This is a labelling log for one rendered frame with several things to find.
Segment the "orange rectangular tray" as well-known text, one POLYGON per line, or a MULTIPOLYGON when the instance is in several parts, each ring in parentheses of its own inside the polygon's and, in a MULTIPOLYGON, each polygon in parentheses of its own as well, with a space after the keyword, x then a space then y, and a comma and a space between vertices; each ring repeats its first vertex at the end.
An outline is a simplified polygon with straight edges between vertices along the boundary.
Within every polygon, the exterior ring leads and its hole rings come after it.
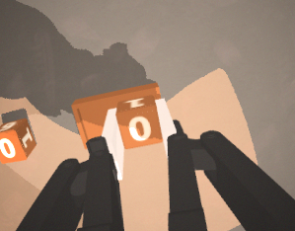
POLYGON ((75 100, 71 105, 84 144, 96 136, 101 136, 108 110, 115 109, 118 102, 153 95, 161 99, 158 83, 99 94, 75 100))

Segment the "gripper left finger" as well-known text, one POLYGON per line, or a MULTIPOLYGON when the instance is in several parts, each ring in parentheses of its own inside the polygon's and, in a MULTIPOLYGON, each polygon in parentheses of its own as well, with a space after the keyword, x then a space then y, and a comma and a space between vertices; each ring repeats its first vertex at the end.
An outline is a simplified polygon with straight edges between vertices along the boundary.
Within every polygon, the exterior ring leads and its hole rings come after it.
POLYGON ((89 160, 61 162, 16 231, 76 231, 82 215, 77 231, 124 231, 124 146, 115 113, 108 110, 102 135, 86 142, 89 160))

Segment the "orange cube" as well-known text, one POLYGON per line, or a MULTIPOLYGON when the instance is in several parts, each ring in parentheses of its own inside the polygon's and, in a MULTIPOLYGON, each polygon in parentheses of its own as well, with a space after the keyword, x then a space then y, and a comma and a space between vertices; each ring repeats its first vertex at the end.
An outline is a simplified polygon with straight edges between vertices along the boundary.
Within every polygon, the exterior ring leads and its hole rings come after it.
POLYGON ((2 164, 27 160, 36 142, 26 118, 0 126, 0 161, 2 164))
POLYGON ((115 116, 124 149, 163 142, 153 95, 118 102, 115 116))

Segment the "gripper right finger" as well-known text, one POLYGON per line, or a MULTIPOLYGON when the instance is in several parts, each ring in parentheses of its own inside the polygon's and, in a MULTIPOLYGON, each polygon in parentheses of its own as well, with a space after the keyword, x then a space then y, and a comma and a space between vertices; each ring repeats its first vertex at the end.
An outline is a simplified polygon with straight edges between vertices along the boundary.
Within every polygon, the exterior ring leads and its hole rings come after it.
POLYGON ((188 138, 165 99, 155 102, 168 159, 168 231, 207 231, 195 171, 204 172, 246 231, 295 231, 295 199, 277 182, 219 131, 188 138))

